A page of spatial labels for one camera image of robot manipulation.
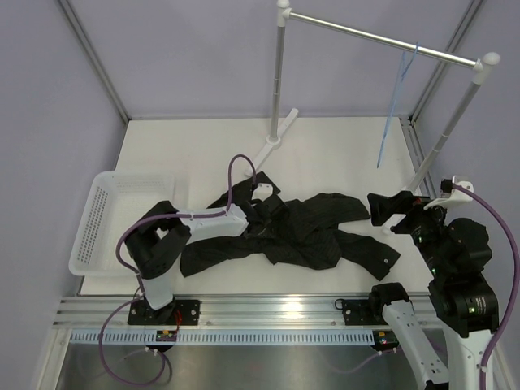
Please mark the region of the black pinstripe shirt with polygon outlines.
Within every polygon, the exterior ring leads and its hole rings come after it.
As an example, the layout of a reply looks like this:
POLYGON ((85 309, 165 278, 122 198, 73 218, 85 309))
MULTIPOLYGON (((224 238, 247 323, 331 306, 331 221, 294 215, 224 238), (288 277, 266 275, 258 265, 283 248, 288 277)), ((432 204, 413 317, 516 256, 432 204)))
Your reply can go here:
POLYGON ((227 260, 264 254, 273 265, 286 263, 314 271, 334 268, 343 258, 382 280, 401 254, 371 236, 340 230, 342 223, 370 218, 361 200, 342 193, 286 201, 281 216, 256 236, 246 232, 187 245, 180 256, 180 272, 188 277, 227 260))

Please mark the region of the blue wire hanger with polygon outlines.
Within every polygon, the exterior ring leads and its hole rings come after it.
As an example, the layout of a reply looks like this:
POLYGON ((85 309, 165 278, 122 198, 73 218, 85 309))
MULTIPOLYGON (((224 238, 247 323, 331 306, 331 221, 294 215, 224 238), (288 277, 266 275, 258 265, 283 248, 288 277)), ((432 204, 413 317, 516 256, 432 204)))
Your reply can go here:
POLYGON ((397 69, 396 79, 395 79, 395 83, 394 83, 393 91, 392 91, 392 97, 391 97, 391 101, 388 105, 387 117, 385 120, 385 125, 383 128, 383 135, 382 135, 380 146, 379 146, 379 152, 378 152, 377 162, 376 162, 377 169, 379 169, 383 163, 385 146, 386 146, 388 134, 390 132, 392 119, 394 118, 394 116, 396 114, 397 104, 400 101, 402 86, 404 84, 404 80, 407 76, 407 73, 408 73, 412 63, 414 62, 416 56, 418 55, 418 48, 419 48, 419 42, 417 41, 414 45, 414 50, 412 51, 411 55, 408 55, 405 50, 401 54, 401 61, 399 63, 399 67, 397 69))

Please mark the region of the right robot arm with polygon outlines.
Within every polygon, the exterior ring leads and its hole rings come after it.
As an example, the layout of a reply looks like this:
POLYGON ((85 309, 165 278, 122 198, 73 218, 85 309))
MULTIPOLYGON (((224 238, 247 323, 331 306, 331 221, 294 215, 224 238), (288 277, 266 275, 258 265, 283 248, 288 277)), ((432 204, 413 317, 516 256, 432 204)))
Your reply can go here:
POLYGON ((384 225, 393 215, 402 220, 390 230, 408 235, 432 274, 429 298, 440 320, 448 353, 444 364, 418 323, 413 304, 399 283, 378 284, 367 311, 394 332, 420 389, 492 387, 486 378, 492 337, 499 328, 496 294, 483 277, 492 258, 487 229, 471 219, 446 223, 447 209, 466 202, 459 190, 431 200, 401 191, 392 197, 367 196, 371 222, 384 225))

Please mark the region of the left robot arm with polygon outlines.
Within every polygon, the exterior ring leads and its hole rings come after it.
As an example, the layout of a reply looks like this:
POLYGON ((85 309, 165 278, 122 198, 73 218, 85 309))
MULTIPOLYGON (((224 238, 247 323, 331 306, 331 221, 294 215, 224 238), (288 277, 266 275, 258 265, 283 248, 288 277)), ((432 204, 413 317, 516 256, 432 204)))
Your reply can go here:
POLYGON ((161 201, 130 227, 116 245, 125 246, 136 265, 143 297, 131 304, 132 325, 174 324, 180 305, 172 292, 170 274, 184 247, 220 237, 258 236, 267 224, 287 210, 278 195, 254 199, 241 205, 182 212, 169 201, 161 201))

